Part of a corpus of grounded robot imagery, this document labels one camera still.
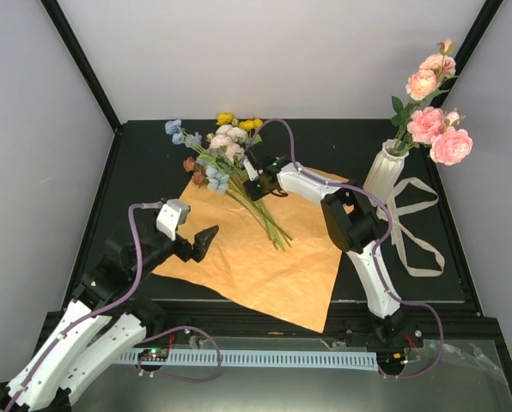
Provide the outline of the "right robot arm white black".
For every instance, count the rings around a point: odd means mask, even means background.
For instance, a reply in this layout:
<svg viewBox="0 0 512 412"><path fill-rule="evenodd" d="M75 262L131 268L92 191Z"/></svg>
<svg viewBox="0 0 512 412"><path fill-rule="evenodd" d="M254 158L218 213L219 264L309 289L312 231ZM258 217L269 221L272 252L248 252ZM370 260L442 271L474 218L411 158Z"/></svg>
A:
<svg viewBox="0 0 512 412"><path fill-rule="evenodd" d="M243 187L252 200L294 193L320 206L332 243L347 254L363 285L373 316L374 340L382 346L398 341L403 335L404 315L381 254L376 208L366 194L356 186L327 179L287 156L258 162L248 154L242 166L247 172Z"/></svg>

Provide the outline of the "cream ribbon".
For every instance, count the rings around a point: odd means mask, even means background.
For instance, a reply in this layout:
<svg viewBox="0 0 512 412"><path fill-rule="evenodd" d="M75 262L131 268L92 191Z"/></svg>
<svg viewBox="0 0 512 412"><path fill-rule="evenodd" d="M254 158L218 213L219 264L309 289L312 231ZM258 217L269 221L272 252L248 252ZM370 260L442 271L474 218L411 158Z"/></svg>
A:
<svg viewBox="0 0 512 412"><path fill-rule="evenodd" d="M430 278L440 276L444 271L445 257L429 242L416 237L400 222L399 219L401 216L416 214L417 212L423 211L436 205L439 199L437 192L416 177L402 179L396 185L389 177L386 177L385 179L379 179L376 183L377 186L375 188L377 192L375 195L387 206L393 218L393 230L392 234L390 235L391 243L395 246L399 260L405 267L407 273L410 276L416 278ZM433 199L429 201L409 204L407 206L401 206L399 208L396 203L396 197L400 195L408 186L413 186L420 191L431 194ZM425 269L410 266L406 255L405 238L408 238L422 251L431 253L436 261L438 268Z"/></svg>

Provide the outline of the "artificial flower bunch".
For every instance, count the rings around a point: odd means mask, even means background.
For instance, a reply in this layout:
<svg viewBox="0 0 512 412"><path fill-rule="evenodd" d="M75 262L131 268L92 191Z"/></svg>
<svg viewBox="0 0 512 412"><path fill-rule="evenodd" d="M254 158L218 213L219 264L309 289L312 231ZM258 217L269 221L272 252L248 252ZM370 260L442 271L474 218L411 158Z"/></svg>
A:
<svg viewBox="0 0 512 412"><path fill-rule="evenodd" d="M171 137L172 144L196 152L196 157L183 161L192 183L235 200L262 227L271 244L285 251L292 238L276 223L264 201L252 200L243 188L248 172L242 162L247 149L261 141L256 130L262 124L260 118L239 120L231 112L221 112L216 117L216 131L206 136L188 132L180 119L166 121L164 131Z"/></svg>

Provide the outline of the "peach cream rose stem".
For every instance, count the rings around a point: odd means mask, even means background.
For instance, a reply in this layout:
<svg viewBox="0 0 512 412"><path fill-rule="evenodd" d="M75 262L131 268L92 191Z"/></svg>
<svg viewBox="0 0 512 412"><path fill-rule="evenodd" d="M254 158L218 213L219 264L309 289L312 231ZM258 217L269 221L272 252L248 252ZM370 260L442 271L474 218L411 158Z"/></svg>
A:
<svg viewBox="0 0 512 412"><path fill-rule="evenodd" d="M444 93L442 84L455 77L454 43L450 39L438 43L438 52L428 56L405 85L407 101L394 96L391 118L397 127L391 155L402 156L410 149L430 146L446 127L445 114L430 102Z"/></svg>

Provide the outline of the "pink rose stem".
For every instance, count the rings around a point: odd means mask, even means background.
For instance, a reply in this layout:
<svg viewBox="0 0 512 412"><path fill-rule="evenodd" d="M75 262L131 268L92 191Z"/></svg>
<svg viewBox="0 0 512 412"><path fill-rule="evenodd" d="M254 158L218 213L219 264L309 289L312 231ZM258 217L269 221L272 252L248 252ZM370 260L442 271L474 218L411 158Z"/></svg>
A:
<svg viewBox="0 0 512 412"><path fill-rule="evenodd" d="M439 164L452 166L462 162L471 152L473 140L460 127L464 118L457 109L444 112L431 106L416 110L406 126L406 133L396 149L404 154L412 148L426 147L430 158Z"/></svg>

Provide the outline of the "orange wrapping paper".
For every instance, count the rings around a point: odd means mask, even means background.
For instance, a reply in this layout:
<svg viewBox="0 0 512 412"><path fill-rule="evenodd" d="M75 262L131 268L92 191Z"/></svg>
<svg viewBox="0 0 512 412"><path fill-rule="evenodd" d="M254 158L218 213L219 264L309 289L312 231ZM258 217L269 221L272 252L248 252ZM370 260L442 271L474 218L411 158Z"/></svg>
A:
<svg viewBox="0 0 512 412"><path fill-rule="evenodd" d="M162 280L186 281L209 288L236 304L321 333L341 260L319 203L290 193L266 197L271 216L292 240L275 248L265 230L233 198L193 183L180 200L191 207L179 228L191 239L217 225L219 232L200 263L169 258L157 267Z"/></svg>

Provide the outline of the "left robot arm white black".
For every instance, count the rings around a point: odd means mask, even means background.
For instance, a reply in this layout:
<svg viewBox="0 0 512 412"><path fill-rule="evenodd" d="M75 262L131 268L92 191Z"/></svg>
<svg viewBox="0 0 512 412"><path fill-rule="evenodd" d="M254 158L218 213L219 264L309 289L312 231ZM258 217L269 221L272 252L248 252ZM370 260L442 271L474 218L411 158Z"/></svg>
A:
<svg viewBox="0 0 512 412"><path fill-rule="evenodd" d="M168 258L201 262L219 227L196 233L193 241L180 235L170 239L151 219L129 220L107 239L54 331L13 379L0 383L0 410L70 411L126 350L164 336L163 309L133 292Z"/></svg>

